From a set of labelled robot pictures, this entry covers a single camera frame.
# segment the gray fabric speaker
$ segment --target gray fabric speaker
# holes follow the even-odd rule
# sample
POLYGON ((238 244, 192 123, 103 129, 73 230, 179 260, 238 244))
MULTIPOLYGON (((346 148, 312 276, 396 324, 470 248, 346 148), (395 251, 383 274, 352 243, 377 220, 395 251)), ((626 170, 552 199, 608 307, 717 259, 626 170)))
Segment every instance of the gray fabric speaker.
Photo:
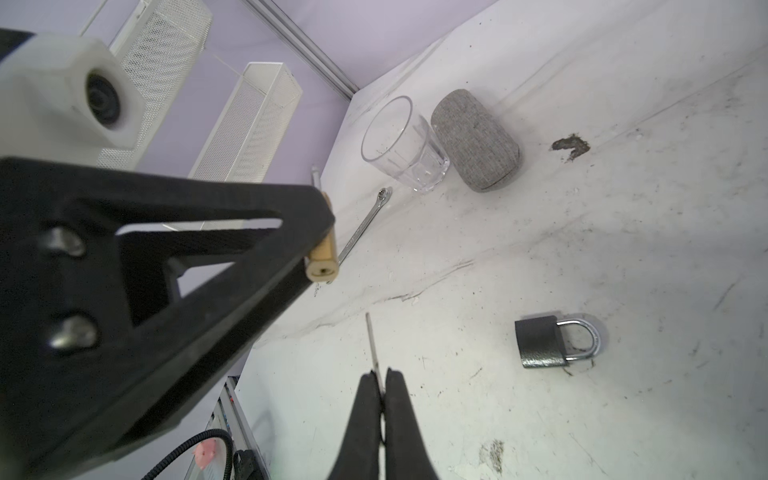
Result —
POLYGON ((520 147, 488 110, 466 90, 455 90, 432 112, 445 153, 476 192, 504 187, 521 164, 520 147))

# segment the glass cup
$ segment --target glass cup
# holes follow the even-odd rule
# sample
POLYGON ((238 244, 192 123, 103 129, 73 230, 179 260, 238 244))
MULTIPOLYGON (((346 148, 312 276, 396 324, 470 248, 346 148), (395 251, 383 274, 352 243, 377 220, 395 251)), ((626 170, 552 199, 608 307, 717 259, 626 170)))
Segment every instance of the glass cup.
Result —
POLYGON ((451 161, 429 122, 408 97, 397 97, 376 115, 362 139, 362 158, 417 192, 429 192, 451 161))

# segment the metal bolt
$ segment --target metal bolt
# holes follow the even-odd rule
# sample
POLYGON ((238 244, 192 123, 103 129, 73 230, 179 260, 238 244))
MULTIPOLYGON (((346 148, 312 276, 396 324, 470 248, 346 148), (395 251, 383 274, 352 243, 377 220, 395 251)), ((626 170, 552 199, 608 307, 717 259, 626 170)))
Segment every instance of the metal bolt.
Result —
POLYGON ((85 242, 67 227, 53 227, 41 239, 45 249, 54 253, 66 253, 70 257, 85 255, 85 242))
POLYGON ((63 319, 48 338, 52 349, 66 353, 77 349, 87 349, 96 345, 98 329, 83 315, 73 315, 63 319))

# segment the white marble tabletop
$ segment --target white marble tabletop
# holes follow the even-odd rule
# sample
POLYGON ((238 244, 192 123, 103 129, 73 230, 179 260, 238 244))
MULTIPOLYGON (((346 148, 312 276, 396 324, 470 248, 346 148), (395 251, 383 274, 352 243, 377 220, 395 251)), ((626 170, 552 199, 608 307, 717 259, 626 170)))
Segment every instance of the white marble tabletop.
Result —
POLYGON ((342 246, 330 285, 257 341, 237 393, 274 478, 325 478, 370 311, 444 480, 765 478, 768 472, 768 4, 501 0, 353 98, 323 173, 342 246), (521 173, 433 192, 360 157, 407 94, 430 115, 473 93, 521 173), (551 151, 577 133, 591 149, 551 151), (586 313, 594 362, 522 368, 514 322, 586 313), (494 462, 488 450, 500 450, 494 462))

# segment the white mesh basket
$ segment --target white mesh basket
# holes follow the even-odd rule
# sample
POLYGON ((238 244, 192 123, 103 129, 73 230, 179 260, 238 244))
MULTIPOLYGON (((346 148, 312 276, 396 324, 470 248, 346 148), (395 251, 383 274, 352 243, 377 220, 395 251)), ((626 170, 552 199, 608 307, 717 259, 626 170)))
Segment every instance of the white mesh basket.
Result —
POLYGON ((141 0, 110 49, 146 101, 136 148, 105 148, 97 166, 133 170, 203 50, 213 20, 201 0, 141 0))
MULTIPOLYGON (((251 62, 203 146, 189 178, 260 183, 303 91, 283 63, 251 62)), ((184 229, 240 228, 242 220, 185 224, 184 229)))

